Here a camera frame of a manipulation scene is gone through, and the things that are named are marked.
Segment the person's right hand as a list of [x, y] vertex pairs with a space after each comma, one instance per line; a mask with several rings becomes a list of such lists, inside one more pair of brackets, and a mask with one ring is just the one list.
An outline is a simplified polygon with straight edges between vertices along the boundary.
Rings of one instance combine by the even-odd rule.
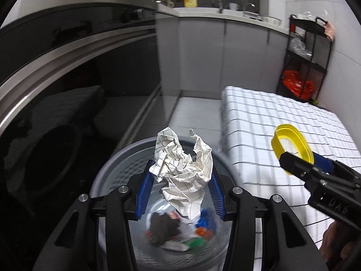
[[325, 262], [331, 259], [344, 261], [353, 250], [359, 235], [338, 221], [334, 221], [323, 234], [319, 251]]

